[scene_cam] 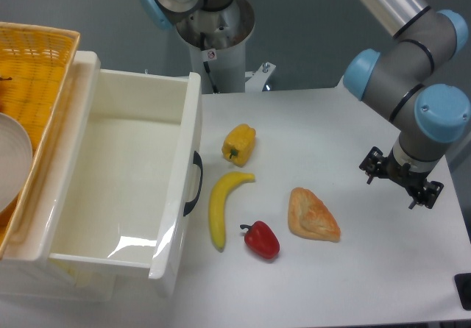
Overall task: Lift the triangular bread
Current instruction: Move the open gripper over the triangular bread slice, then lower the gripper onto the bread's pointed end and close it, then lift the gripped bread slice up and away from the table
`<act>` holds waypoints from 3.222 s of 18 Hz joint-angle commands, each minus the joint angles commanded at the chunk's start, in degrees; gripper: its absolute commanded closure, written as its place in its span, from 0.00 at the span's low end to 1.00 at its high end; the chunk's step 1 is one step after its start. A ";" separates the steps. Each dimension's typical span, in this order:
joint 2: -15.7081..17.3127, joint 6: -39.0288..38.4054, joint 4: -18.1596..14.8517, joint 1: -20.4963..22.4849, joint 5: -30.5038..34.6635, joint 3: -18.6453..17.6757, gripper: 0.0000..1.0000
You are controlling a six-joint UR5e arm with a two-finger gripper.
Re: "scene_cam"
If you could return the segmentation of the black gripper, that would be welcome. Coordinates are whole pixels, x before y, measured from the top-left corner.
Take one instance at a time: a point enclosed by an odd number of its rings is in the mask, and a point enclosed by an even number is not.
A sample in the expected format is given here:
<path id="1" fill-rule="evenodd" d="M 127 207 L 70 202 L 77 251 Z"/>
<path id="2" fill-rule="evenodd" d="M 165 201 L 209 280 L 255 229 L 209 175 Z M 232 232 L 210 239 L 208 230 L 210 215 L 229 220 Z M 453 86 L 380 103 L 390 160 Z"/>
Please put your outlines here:
<path id="1" fill-rule="evenodd" d="M 376 146 L 371 148 L 359 168 L 367 175 L 368 185 L 374 178 L 378 178 L 390 179 L 403 188 L 407 188 L 407 193 L 412 198 L 408 206 L 410 210 L 416 205 L 432 209 L 444 188 L 441 182 L 429 182 L 426 179 L 430 171 L 413 171 L 410 163 L 400 165 L 392 153 L 384 157 L 383 152 Z"/>

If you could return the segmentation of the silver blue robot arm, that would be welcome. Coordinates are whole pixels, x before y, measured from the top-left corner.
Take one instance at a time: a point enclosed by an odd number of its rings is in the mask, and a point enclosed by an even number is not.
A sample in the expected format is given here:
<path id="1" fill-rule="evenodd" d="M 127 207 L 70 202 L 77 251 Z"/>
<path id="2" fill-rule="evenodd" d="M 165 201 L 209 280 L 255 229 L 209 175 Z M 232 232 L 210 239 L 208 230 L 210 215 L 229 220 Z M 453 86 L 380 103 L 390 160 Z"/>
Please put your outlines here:
<path id="1" fill-rule="evenodd" d="M 400 130 L 388 155 L 373 148 L 361 163 L 370 179 L 390 179 L 413 205 L 434 206 L 442 191 L 428 175 L 470 119 L 470 100 L 449 85 L 425 80 L 464 47 L 466 21 L 425 0 L 361 0 L 396 46 L 387 54 L 367 49 L 348 65 L 342 83 L 358 100 Z M 205 93 L 254 93 L 272 72 L 262 65 L 246 77 L 245 43 L 255 26 L 246 0 L 141 0 L 152 22 L 175 28 L 187 44 Z"/>

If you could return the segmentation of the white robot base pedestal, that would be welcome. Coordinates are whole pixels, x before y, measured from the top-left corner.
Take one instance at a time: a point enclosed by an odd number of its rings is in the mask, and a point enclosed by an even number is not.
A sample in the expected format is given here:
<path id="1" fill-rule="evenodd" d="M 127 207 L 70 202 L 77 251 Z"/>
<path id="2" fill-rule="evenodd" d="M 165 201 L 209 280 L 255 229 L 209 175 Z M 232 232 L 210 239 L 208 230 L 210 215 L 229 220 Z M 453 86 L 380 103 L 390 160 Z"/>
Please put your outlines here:
<path id="1" fill-rule="evenodd" d="M 191 69 L 201 76 L 203 93 L 245 91 L 246 43 L 255 28 L 247 0 L 232 0 L 220 11 L 198 10 L 176 25 L 187 45 Z"/>

